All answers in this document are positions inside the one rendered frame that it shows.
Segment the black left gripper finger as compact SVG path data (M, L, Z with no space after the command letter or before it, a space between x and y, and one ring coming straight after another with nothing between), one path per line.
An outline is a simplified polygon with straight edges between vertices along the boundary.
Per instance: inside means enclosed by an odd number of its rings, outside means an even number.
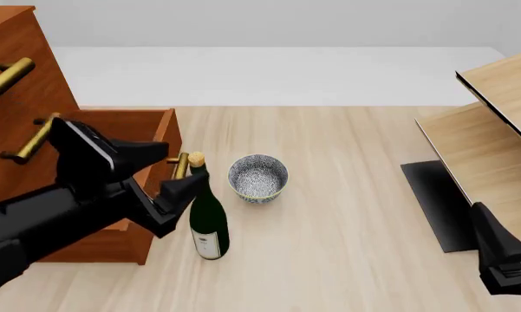
M138 171L167 158L169 152L167 142L129 142L111 139L108 145L108 183L131 178Z
M205 188L209 173L199 172L184 179L160 183L160 193L154 204L161 215L181 213Z

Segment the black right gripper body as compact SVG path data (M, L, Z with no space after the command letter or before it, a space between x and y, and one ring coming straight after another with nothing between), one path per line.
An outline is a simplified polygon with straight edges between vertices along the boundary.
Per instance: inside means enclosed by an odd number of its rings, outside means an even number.
M492 296L521 296L521 263L491 266L489 257L479 254L479 277Z

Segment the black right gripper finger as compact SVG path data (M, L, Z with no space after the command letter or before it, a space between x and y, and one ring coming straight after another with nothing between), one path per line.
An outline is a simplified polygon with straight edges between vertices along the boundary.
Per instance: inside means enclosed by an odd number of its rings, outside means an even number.
M481 202L471 207L481 265L521 263L521 241L513 236Z

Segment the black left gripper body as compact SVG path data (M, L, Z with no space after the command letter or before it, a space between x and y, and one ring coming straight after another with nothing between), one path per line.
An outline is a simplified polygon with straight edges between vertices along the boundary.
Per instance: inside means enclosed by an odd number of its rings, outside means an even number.
M128 199L128 208L125 209L126 218L157 238L163 238L175 231L181 217L180 205L174 204L162 192L149 197L135 179L126 179L122 185Z

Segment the open wooden drawer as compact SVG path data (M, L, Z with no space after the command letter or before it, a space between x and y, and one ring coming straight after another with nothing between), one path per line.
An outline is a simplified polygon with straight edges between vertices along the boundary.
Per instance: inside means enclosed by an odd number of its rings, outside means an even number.
M68 114L74 120L94 127L108 138L127 141L165 141L168 157L176 158L182 145L175 110L90 110ZM160 192L160 181L171 179L176 166L161 162L134 176L149 196ZM42 259L49 263L136 263L143 265L153 241L153 234L129 220L83 238L75 244Z

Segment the dark green wine bottle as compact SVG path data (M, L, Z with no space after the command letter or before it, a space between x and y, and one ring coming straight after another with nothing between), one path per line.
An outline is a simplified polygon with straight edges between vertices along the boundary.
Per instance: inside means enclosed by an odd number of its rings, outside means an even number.
M196 251L204 259L223 257L230 247L225 210L214 196L209 178L206 178L190 211L190 229Z

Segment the wooden cabinet with drawers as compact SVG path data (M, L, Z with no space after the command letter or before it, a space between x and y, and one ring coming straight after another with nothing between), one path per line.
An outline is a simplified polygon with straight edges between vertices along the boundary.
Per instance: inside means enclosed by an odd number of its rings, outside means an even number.
M167 158L177 159L182 139L173 108L148 111L79 108L34 9L0 6L0 75L16 62L35 64L34 69L0 95L0 202L55 182L58 153L48 142L29 156L25 165L1 158L19 153L42 128L37 125L39 121L45 122L54 113L64 119L82 121L108 139L167 142ZM161 160L135 173L134 180L145 194L156 198L160 195L160 182L172 179L175 168L177 165ZM153 237L161 239L143 226L123 219L38 262L144 265Z

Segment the pale wooden two-tier shelf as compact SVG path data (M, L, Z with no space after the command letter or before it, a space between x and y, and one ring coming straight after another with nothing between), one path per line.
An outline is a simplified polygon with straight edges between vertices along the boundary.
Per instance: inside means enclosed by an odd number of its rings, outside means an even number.
M521 241L521 54L456 74L477 99L416 121L471 205Z

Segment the patterned blue white bowl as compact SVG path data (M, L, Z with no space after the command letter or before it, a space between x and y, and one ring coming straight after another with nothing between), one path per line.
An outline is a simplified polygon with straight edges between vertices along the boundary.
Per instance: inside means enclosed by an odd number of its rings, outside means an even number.
M289 181L287 167L270 155L245 155L230 166L231 189L245 202L266 204L279 197Z

